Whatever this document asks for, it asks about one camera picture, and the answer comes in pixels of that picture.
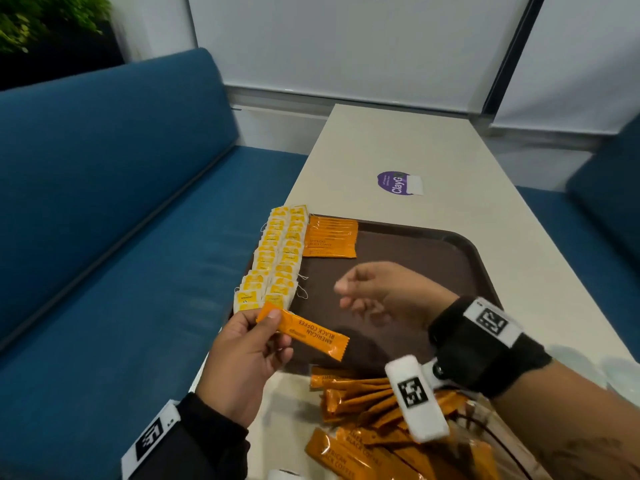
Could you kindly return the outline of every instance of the sofa seat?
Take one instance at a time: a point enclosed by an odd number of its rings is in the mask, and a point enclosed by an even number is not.
[[[5,350],[0,477],[117,471],[167,400],[187,393],[305,160],[235,147]]]
[[[567,194],[526,187],[518,190],[629,352],[640,361],[640,275],[632,260]]]

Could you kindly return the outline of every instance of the blue cushion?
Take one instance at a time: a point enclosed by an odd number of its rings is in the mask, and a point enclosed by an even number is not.
[[[640,361],[640,276],[636,270],[566,194],[525,187],[518,190],[620,339]]]
[[[567,192],[633,257],[640,269],[640,116],[569,179]]]
[[[103,478],[187,393],[305,160],[236,148],[0,356],[5,469]]]
[[[0,342],[237,129],[194,50],[0,93]]]

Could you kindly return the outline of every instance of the purple sticker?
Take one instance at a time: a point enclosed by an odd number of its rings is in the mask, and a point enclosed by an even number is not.
[[[387,192],[396,195],[413,195],[406,191],[406,177],[408,173],[401,171],[384,171],[378,176],[378,185]]]

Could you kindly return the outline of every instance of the person's left hand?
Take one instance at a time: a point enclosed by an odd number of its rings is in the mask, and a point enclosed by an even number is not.
[[[244,428],[258,414],[267,379],[293,357],[291,337],[276,332],[280,311],[256,324],[258,313],[231,317],[214,340],[196,387],[206,405]]]

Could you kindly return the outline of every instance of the black cable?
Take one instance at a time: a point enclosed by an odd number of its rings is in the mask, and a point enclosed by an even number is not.
[[[491,429],[487,428],[487,426],[482,421],[480,421],[477,418],[473,418],[471,416],[466,416],[464,414],[459,414],[459,413],[455,414],[455,416],[452,417],[452,419],[457,419],[457,418],[462,418],[462,419],[466,419],[467,421],[471,421],[472,423],[482,428],[485,432],[487,432],[487,434],[491,436],[495,440],[495,442],[498,443],[502,447],[502,449],[507,452],[507,454],[511,457],[513,462],[518,466],[522,474],[526,476],[527,480],[533,480],[532,476],[529,475],[529,472],[527,471],[527,469],[524,468],[523,464],[515,457],[515,455],[511,452],[511,450],[509,450],[507,446],[504,443],[502,443],[501,439],[498,438],[498,436],[494,432],[492,432]]]

